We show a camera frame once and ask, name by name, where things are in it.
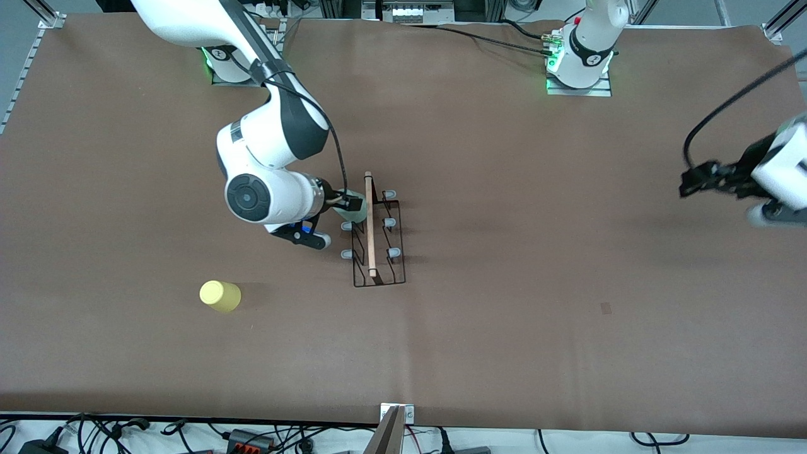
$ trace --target robot logo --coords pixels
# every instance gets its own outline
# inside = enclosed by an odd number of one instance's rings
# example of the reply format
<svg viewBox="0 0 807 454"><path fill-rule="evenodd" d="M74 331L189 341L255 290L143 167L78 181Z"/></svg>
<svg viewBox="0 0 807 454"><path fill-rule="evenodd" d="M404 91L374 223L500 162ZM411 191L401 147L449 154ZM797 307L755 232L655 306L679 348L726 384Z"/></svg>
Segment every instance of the robot logo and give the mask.
<svg viewBox="0 0 807 454"><path fill-rule="evenodd" d="M220 48L211 49L210 54L213 56L213 58L215 58L218 61L225 61L229 58L227 53Z"/></svg>

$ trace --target black cable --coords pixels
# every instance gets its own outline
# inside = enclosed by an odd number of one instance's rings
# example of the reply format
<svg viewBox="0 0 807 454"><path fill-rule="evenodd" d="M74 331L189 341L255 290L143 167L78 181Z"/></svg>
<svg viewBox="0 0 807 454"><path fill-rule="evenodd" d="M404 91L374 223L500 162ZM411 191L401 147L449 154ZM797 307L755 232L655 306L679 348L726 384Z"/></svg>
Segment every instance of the black cable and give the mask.
<svg viewBox="0 0 807 454"><path fill-rule="evenodd" d="M101 443L101 450L98 451L98 454L103 454L103 449L107 446L107 441L111 440L111 438L105 438L103 443Z"/></svg>
<svg viewBox="0 0 807 454"><path fill-rule="evenodd" d="M221 438L224 438L224 432L219 432L219 431L218 431L218 430L216 430L216 428L215 428L215 427L213 427L213 425L212 425L212 424L210 424L209 422L207 423L207 426L208 426L208 427L210 427L212 431L214 431L215 433L219 434L219 436L220 436Z"/></svg>
<svg viewBox="0 0 807 454"><path fill-rule="evenodd" d="M692 131L689 132L689 134L687 135L686 140L684 140L684 162L687 164L687 167L690 170L694 170L698 174L698 176L700 177L700 179L702 181L704 181L704 183L707 183L709 178L707 177L707 175L703 174L703 172L701 172L700 170L695 168L695 165L692 163L692 157L690 156L690 153L689 153L689 147L692 144L692 139L695 138L695 135L697 133L699 133L701 131L701 129L703 129L704 126L706 126L706 124L709 121L712 121L714 119L714 117L716 117L718 114L720 114L722 111L724 111L728 106L736 103L743 96L748 95L749 93L751 93L753 91L753 89L755 89L758 86L764 84L765 82L773 79L775 76L781 74L787 68L790 68L791 66L795 65L798 61L802 60L805 57L807 57L807 49L802 50L801 52L797 53L793 57L790 57L789 59L779 63L776 66L774 66L773 69L767 71L765 74L763 74L763 75L759 76L758 78L754 79L753 82L751 82L748 85L744 86L740 91L738 91L737 93L732 95L731 98L728 98L723 104L721 104L720 106L717 106L717 108L715 110L711 111L711 113L709 113L703 120L700 121L700 123L698 123L695 126L695 128L692 129Z"/></svg>
<svg viewBox="0 0 807 454"><path fill-rule="evenodd" d="M97 439L98 439L98 436L99 436L99 435L101 435L101 430L100 430L100 429L98 429L97 427L95 427L95 429L94 429L94 430L95 430L95 435L93 435L93 433L92 433L92 432L90 432L90 435L92 435L92 437L93 437L93 438L90 440L90 445L89 445L89 446L87 446L87 452L88 452L89 454L92 454L92 451L93 451L93 446L95 445L95 440L97 440Z"/></svg>
<svg viewBox="0 0 807 454"><path fill-rule="evenodd" d="M179 439L182 440L182 444L185 445L185 449L188 451L188 454L194 454L194 450L190 449L188 440L185 439L185 434L182 433L182 428L180 427L177 432L179 432Z"/></svg>
<svg viewBox="0 0 807 454"><path fill-rule="evenodd" d="M314 436L315 436L315 435L321 434L322 432L325 432L325 431L326 431L326 430L328 430L328 429L330 429L330 427L322 427L322 428L320 428L319 430L317 430L317 431L315 431L315 432L311 433L310 435L305 435L304 437L302 437L302 438L300 438L299 440L297 440L297 441L295 441L294 443L292 443L292 444L291 444L291 446L284 446L282 449L280 449L280 450L278 451L278 454L283 454L283 453L284 453L284 452L285 452L287 449L289 449L289 448L291 448L291 447L293 447L293 446L295 446L295 445L297 445L297 444L300 444L300 443L302 443L303 441L306 441L306 440L312 439L312 438L314 438Z"/></svg>
<svg viewBox="0 0 807 454"><path fill-rule="evenodd" d="M571 16L569 16L569 17L567 17L567 18L566 18L566 20L564 20L563 22L569 22L570 20L572 20L572 18L574 18L576 15L578 15L578 14L582 13L582 12L583 12L583 11L585 11L585 10L586 10L586 9L585 9L585 8L583 8L583 9L581 9L580 11L576 11L576 12L575 12L573 15L571 15Z"/></svg>
<svg viewBox="0 0 807 454"><path fill-rule="evenodd" d="M549 449L546 449L546 443L544 443L544 432L541 429L538 429L538 440L541 441L541 449L544 450L544 454L550 454Z"/></svg>
<svg viewBox="0 0 807 454"><path fill-rule="evenodd" d="M82 449L85 449L88 454L91 453L92 452L92 447L91 447L92 446L92 440L97 439L98 434L100 434L100 433L101 433L101 431L98 429L98 427L93 427L93 430L90 431L90 434L87 435L87 438L81 439L81 438L76 437L77 442L78 442L78 451L80 452Z"/></svg>
<svg viewBox="0 0 807 454"><path fill-rule="evenodd" d="M487 41L488 43L493 43L493 44L498 44L498 45L501 45L501 46L506 46L506 47L509 47L509 48L517 48L517 49L526 50L526 51L529 51L529 52L539 53L539 54L541 54L543 56L546 56L546 57L549 57L549 56L552 55L552 52L550 52L550 51L548 51L546 49L529 48L527 46L521 46L519 44L513 44L513 43L508 43L508 42L505 42L505 41L494 40L493 38L488 38L487 36L475 35L474 33L463 32L462 30L457 30L455 28L443 28L443 27L435 27L435 28L437 30L445 30L446 32L458 33L460 35L469 36L469 37L474 38L476 40Z"/></svg>
<svg viewBox="0 0 807 454"><path fill-rule="evenodd" d="M293 430L293 427L289 427L288 431L292 431L292 430ZM275 426L275 427L274 427L274 430L273 430L273 431L267 431L267 432L262 432L262 433L260 433L260 434L256 434L256 435L254 435L252 438L247 439L246 441L244 441L244 442L243 442L243 443L241 443L241 444L242 444L243 446L247 446L247 445L249 445L250 443L252 443L252 442L253 442L255 439L258 439L258 438L260 438L260 437L262 437L262 436L265 436L265 435L272 435L272 434L274 434L274 435L276 435L278 438L280 438L280 430L278 429L278 427L277 427L277 426ZM280 446L281 446L281 445L278 445L278 446L273 447L273 451L276 451L276 450L277 450L277 449L278 449ZM236 454L236 451L238 451L238 448L237 448L237 447L233 447L233 448L232 448L230 451L228 451L228 452L227 452L227 454Z"/></svg>
<svg viewBox="0 0 807 454"><path fill-rule="evenodd" d="M527 32L524 28L521 27L521 25L519 25L518 23L513 22L510 19L501 19L500 22L501 23L508 23L508 24L512 25L516 30L518 30L518 32L520 34L522 34L524 36L528 36L528 37L533 38L535 40L540 40L541 39L541 35L536 35L534 33Z"/></svg>
<svg viewBox="0 0 807 454"><path fill-rule="evenodd" d="M449 440L449 434L445 431L444 428L438 427L440 431L440 438L443 442L443 448L440 450L441 454L454 454L454 449L451 447L451 440Z"/></svg>
<svg viewBox="0 0 807 454"><path fill-rule="evenodd" d="M679 440L673 441L658 441L653 434L650 432L645 432L648 438L650 438L650 443L645 441L641 441L637 436L636 432L630 432L630 438L642 446L646 448L653 448L656 454L661 454L661 447L662 446L680 446L681 444L687 443L689 441L689 434L684 434L684 437Z"/></svg>
<svg viewBox="0 0 807 454"><path fill-rule="evenodd" d="M296 437L301 432L300 430L297 430L297 433L292 435L291 431L293 431L293 430L294 430L293 427L289 427L289 430L286 431L286 438L283 439L282 442L280 442L281 446L286 446L286 443L288 443L290 439L293 439L294 437Z"/></svg>
<svg viewBox="0 0 807 454"><path fill-rule="evenodd" d="M0 434L5 432L5 431L11 431L11 433L8 435L8 438L6 439L6 441L3 442L2 446L0 446L0 453L2 453L3 451L6 450L6 448L8 448L8 444L11 443L11 439L13 439L14 435L17 434L17 427L16 426L5 426L2 429L0 429Z"/></svg>
<svg viewBox="0 0 807 454"><path fill-rule="evenodd" d="M86 451L84 449L84 440L82 437L82 429L84 429L84 415L82 415L82 420L78 423L78 433L76 434L76 441L78 442L78 451L81 454L86 454Z"/></svg>
<svg viewBox="0 0 807 454"><path fill-rule="evenodd" d="M240 70L244 71L245 73L249 74L249 71L241 63L239 63L238 60L235 59L235 57L232 55L232 53L229 53L228 55L230 56L230 58L232 58L233 63L235 63L236 66L238 66L238 69L240 69ZM348 174L347 174L347 170L345 170L345 159L342 157L342 147L339 145L339 137L337 137L337 130L336 130L336 128L333 127L333 123L331 123L331 119L328 118L328 116L325 114L325 111L322 110L322 107L320 107L317 103L315 103L313 99L307 97L306 95L303 95L302 93L298 93L297 90L295 90L293 88L290 88L288 86L285 86L282 83L275 82L275 81L273 81L271 79L266 79L265 81L263 81L263 83L265 83L265 84L268 83L271 86L276 86L277 88L279 88L281 90L284 90L287 93L290 93L290 94L292 94L294 96L297 96L298 98L302 99L303 101L307 102L312 107L314 107L320 113L320 115L322 115L322 118L325 120L325 123L328 125L328 131L333 136L333 144L337 148L337 156L339 157L339 170L341 170L341 173L342 173L342 184L343 184L343 188L345 189L345 191L347 191L348 190Z"/></svg>
<svg viewBox="0 0 807 454"><path fill-rule="evenodd" d="M126 448L123 445L123 443L120 442L120 440L118 440L119 435L115 436L114 434L112 434L112 432L109 429L107 429L106 424L98 421L97 419L93 418L89 414L79 414L77 416L79 418L81 418L82 422L84 421L85 418L88 421L91 421L93 424L95 424L95 426L98 428L98 430L101 431L101 433L103 433L106 436L103 443L101 443L101 453L103 453L103 449L104 449L104 446L107 444L107 441L112 440L115 443L115 446L118 448L118 453L125 452L126 454L132 454L132 452L129 451L129 449ZM82 431L82 424L81 423L79 423L78 431L79 431L79 434L81 434L81 431ZM81 444L79 444L79 449L83 450L83 446Z"/></svg>
<svg viewBox="0 0 807 454"><path fill-rule="evenodd" d="M332 429L336 429L338 431L343 432L352 432L352 431L371 431L375 433L375 429L370 427L331 427ZM416 434L424 434L426 431L415 431Z"/></svg>

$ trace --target metal bracket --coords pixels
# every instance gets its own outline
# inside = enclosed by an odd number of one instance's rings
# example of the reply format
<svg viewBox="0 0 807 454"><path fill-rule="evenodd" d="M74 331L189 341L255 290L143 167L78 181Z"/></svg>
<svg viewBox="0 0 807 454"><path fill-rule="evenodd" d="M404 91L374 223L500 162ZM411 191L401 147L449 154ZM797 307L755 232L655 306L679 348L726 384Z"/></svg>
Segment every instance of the metal bracket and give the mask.
<svg viewBox="0 0 807 454"><path fill-rule="evenodd" d="M391 407L394 406L402 406L404 409L404 420L403 422L406 425L412 425L415 423L415 406L412 404L395 404L395 403L384 403L381 404L381 416L378 418L379 420L384 420L384 416L387 415L387 412L390 410Z"/></svg>
<svg viewBox="0 0 807 454"><path fill-rule="evenodd" d="M636 11L638 4L634 3L634 4L630 5L629 7L632 6L632 8L630 8L630 9L632 9L634 11L634 13L630 16L630 18L631 18L630 23L637 24L637 25L643 24L647 20L647 16L649 16L650 13L653 12L653 9L656 7L656 5L658 3L659 3L659 0L647 0L647 2L642 7L642 9L638 10L638 11Z"/></svg>
<svg viewBox="0 0 807 454"><path fill-rule="evenodd" d="M807 0L791 0L771 20L763 24L765 36L771 41L777 37L778 41L781 41L782 31L795 22L805 11L807 11Z"/></svg>
<svg viewBox="0 0 807 454"><path fill-rule="evenodd" d="M42 36L44 36L44 34L45 30L39 30L36 33L36 39L34 39L34 43L31 45L31 50L28 51L28 57L25 59L23 70L19 72L19 79L17 80L17 85L14 87L14 93L11 94L11 101L8 103L8 108L6 109L5 115L2 117L2 121L0 121L0 135L2 135L3 131L6 130L6 124L8 123L8 119L11 117L11 109L13 109L14 105L17 103L19 91L23 89L23 83L25 82L25 78L28 76L28 70L31 68L31 63L34 62L34 56L36 55L36 51L40 48L40 43L42 42Z"/></svg>
<svg viewBox="0 0 807 454"><path fill-rule="evenodd" d="M23 0L40 17L39 28L62 28L66 15L54 10L45 0Z"/></svg>
<svg viewBox="0 0 807 454"><path fill-rule="evenodd" d="M364 454L400 454L401 444L404 441L404 406L398 404L389 405L384 418L373 434L373 438L364 449Z"/></svg>

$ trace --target cable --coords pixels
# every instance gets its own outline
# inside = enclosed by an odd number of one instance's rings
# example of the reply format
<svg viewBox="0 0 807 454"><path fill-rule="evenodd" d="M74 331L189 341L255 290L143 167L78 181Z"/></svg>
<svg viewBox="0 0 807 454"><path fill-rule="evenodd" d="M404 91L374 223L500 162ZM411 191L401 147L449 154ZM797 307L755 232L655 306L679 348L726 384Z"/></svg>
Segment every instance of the cable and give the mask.
<svg viewBox="0 0 807 454"><path fill-rule="evenodd" d="M281 445L281 446L279 446L279 447L277 448L277 454L283 454L283 453L284 453L286 450L288 450L289 448L293 448L294 446L296 446L296 445L298 445L298 444L302 443L303 441L309 440L309 439L313 438L315 435L318 435L318 434L321 434L322 432L325 432L325 431L326 431L326 430L328 430L329 428L330 428L330 427L322 427L322 428L320 428L319 430L317 430L317 431L315 431L315 432L311 433L310 435L304 435L304 436L303 436L303 437L301 437L299 440L297 440L297 441L293 442L291 445L286 446L286 442L287 442L288 440L293 439L294 437L296 437L297 435L299 435L299 434L300 434L300 433L303 431L303 430L301 429L301 430L300 430L300 431L298 431L296 434L294 434L294 436L292 436L292 437L290 437L290 438L287 438L286 440L284 440L284 441L283 441L283 445Z"/></svg>
<svg viewBox="0 0 807 454"><path fill-rule="evenodd" d="M534 38L534 39L536 39L536 40L541 40L541 35L536 35L536 34L534 34L534 33L527 32L527 31L526 31L524 28L521 28L521 25L519 25L519 24L518 24L518 23L516 23L516 22L513 22L513 21L512 21L512 20L510 20L510 19L501 19L501 21L500 21L500 22L501 22L501 23L509 23L510 25L514 26L514 28L515 28L516 30L518 30L518 32L519 32L520 34L522 34L522 35L524 35L524 36L529 36L530 38Z"/></svg>
<svg viewBox="0 0 807 454"><path fill-rule="evenodd" d="M641 441L639 438L636 437L636 432L630 432L630 438L642 446L646 448L653 448L656 451L656 454L661 454L661 447L662 446L680 446L681 444L687 443L689 441L689 434L684 434L684 437L680 440L675 441L661 441L659 442L653 434L650 432L645 432L645 434L650 438L650 443Z"/></svg>
<svg viewBox="0 0 807 454"><path fill-rule="evenodd" d="M712 121L714 119L714 117L716 117L718 114L723 112L728 106L736 103L743 96L748 95L755 88L757 88L758 86L764 84L765 82L773 79L775 76L781 74L787 68L790 68L791 66L795 65L798 61L804 59L805 57L807 57L807 49L802 50L801 52L797 53L793 57L790 57L789 59L779 63L776 66L774 66L771 70L767 71L765 74L763 74L763 75L759 76L758 78L754 79L753 82L751 82L748 85L744 86L740 91L738 91L737 93L732 95L731 98L728 98L723 104L717 106L716 109L711 111L703 120L700 121L700 123L698 123L695 126L695 128L692 129L692 131L689 132L689 134L687 135L687 138L684 140L684 162L686 163L687 167L690 170L694 170L698 174L698 177L700 177L700 179L704 183L707 183L709 181L709 178L705 174L703 174L702 171L695 168L695 165L692 164L692 156L690 156L690 153L689 153L689 147L692 144L692 139L695 138L695 135L697 133L699 133L701 131L701 129L703 129L704 126L706 126L706 124L709 121Z"/></svg>
<svg viewBox="0 0 807 454"><path fill-rule="evenodd" d="M177 422L172 422L168 426L165 426L165 428L163 428L163 430L161 430L160 433L167 436L171 436L173 434L178 433L179 439L182 440L182 445L185 446L185 449L188 451L188 454L194 454L194 450L190 448L188 440L185 438L185 434L182 433L182 428L185 426L186 423L187 421L185 419L180 419Z"/></svg>
<svg viewBox="0 0 807 454"><path fill-rule="evenodd" d="M375 433L375 429L372 429L372 428L370 428L370 427L331 427L331 428L332 428L332 429L336 429L336 430L338 430L338 431L343 431L343 432L352 432L352 431L371 431L371 432ZM425 431L417 431L416 433L418 433L418 434L424 434L424 433L426 433L426 432L425 432Z"/></svg>
<svg viewBox="0 0 807 454"><path fill-rule="evenodd" d="M219 434L219 436L220 436L221 438L224 438L224 432L219 432L219 431L218 431L218 430L216 430L216 428L215 428L215 427L213 427L213 425L212 425L212 424L210 424L209 422L207 423L207 426L208 426L208 427L210 427L210 428L211 428L211 430L212 430L212 431L214 431L216 434Z"/></svg>
<svg viewBox="0 0 807 454"><path fill-rule="evenodd" d="M473 33L463 32L462 30L456 30L454 28L443 28L443 27L435 27L435 28L437 30L445 30L446 32L458 33L460 35L469 36L469 37L474 38L476 40L487 41L488 43L498 44L498 45L501 45L501 46L507 46L509 48L517 48L517 49L526 50L526 51L529 51L529 52L540 53L541 55L546 56L546 57L549 57L549 56L552 55L552 52L550 52L548 50L545 50L545 49L528 48L527 46L520 46L518 44L507 43L507 42L504 42L504 41L494 40L493 38L488 38L487 36L475 35Z"/></svg>
<svg viewBox="0 0 807 454"><path fill-rule="evenodd" d="M412 442L414 442L415 448L417 448L417 454L423 454L423 450L420 449L420 443L418 443L417 441L417 436L415 436L415 432L412 430L410 426L406 426L406 430L408 430L409 433L412 434Z"/></svg>
<svg viewBox="0 0 807 454"><path fill-rule="evenodd" d="M5 431L11 431L11 433L8 435L8 438L6 439L6 441L3 442L2 446L0 446L0 453L2 453L3 451L6 450L6 448L8 447L8 444L11 443L11 439L13 439L14 435L17 434L17 427L16 426L5 426L2 429L0 429L0 434L5 432Z"/></svg>
<svg viewBox="0 0 807 454"><path fill-rule="evenodd" d="M90 435L92 435L92 437L93 437L93 438L90 440L90 445L87 447L87 452L88 452L88 453L90 453L90 454L91 454L91 453L92 453L92 451L93 451L93 446L95 445L95 440L96 440L96 439L98 439L98 436L99 436L99 435L101 435L101 430L100 430L100 429L98 429L97 427L95 427L94 431L96 431L96 432L95 432L95 435L93 435L93 433L92 433L92 432L90 432Z"/></svg>
<svg viewBox="0 0 807 454"><path fill-rule="evenodd" d="M451 440L449 440L449 434L445 431L444 428L438 427L440 431L440 438L443 441L443 448L440 450L441 454L454 454L454 449L451 448Z"/></svg>
<svg viewBox="0 0 807 454"><path fill-rule="evenodd" d="M119 454L121 452L125 452L126 454L132 454L132 452L129 451L128 448L126 448L123 445L123 443L120 442L120 440L119 440L120 433L118 432L117 435L113 434L112 431L110 431L110 429L107 428L107 424L105 422L100 422L97 419L93 418L91 415L83 414L83 413L77 415L76 417L79 417L81 419L81 422L78 424L78 439L79 439L78 447L79 447L79 451L82 454L86 454L86 451L84 450L84 445L81 442L81 440L82 440L82 428L84 427L84 421L85 420L92 422L98 428L99 432L103 433L106 436L106 438L103 440L103 443L101 443L101 451L99 452L99 454L103 453L103 450L106 447L107 442L109 440L112 440L115 443L115 446L118 448L118 453Z"/></svg>
<svg viewBox="0 0 807 454"><path fill-rule="evenodd" d="M572 20L572 19L573 19L573 18L574 18L576 15L578 15L578 14L582 13L582 12L583 12L583 11L585 11L585 10L586 10L586 9L585 9L585 8L583 8L583 9L581 9L580 11L576 11L576 12L575 12L573 15L571 15L571 16L569 16L569 17L567 17L567 18L566 18L566 20L564 20L563 22L569 22L569 21L570 21L570 20Z"/></svg>
<svg viewBox="0 0 807 454"><path fill-rule="evenodd" d="M541 441L541 449L544 450L544 454L550 454L549 449L546 449L546 443L544 443L544 432L541 429L538 429L538 440Z"/></svg>
<svg viewBox="0 0 807 454"><path fill-rule="evenodd" d="M228 53L228 55L230 56L230 58L232 58L233 63L235 63L236 66L238 66L238 69L240 69L240 70L246 72L247 74L249 74L249 71L241 63L239 63L238 60L235 59L235 57L232 55L232 53ZM345 170L345 159L342 157L342 147L339 145L339 137L337 137L337 130L336 130L336 128L333 127L333 123L331 123L331 120L328 118L328 115L325 114L325 111L322 110L322 107L320 107L317 103L315 103L313 99L307 97L306 95L303 95L302 93L298 93L297 90L295 90L293 88L290 88L288 86L285 86L282 83L275 82L275 81L273 81L271 79L266 79L265 81L263 81L263 83L269 84L271 86L276 86L277 88L279 88L281 90L284 90L287 93L290 93L290 94L302 99L303 101L310 104L311 107L314 107L320 113L320 115L322 115L322 118L325 120L325 123L328 125L328 131L333 136L333 144L337 148L337 156L339 157L339 170L342 173L342 185L343 185L342 187L347 191L347 189L348 189L348 173L347 173L347 170Z"/></svg>

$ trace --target wooden stick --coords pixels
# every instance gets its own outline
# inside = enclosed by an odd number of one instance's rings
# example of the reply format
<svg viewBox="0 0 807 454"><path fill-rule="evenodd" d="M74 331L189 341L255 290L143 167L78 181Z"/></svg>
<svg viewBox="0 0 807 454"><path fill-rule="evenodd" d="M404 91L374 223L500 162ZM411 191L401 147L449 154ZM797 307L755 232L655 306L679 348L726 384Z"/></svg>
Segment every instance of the wooden stick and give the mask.
<svg viewBox="0 0 807 454"><path fill-rule="evenodd" d="M367 198L367 268L370 278L377 282L378 268L375 266L375 234L373 233L373 175L364 174L364 192Z"/></svg>

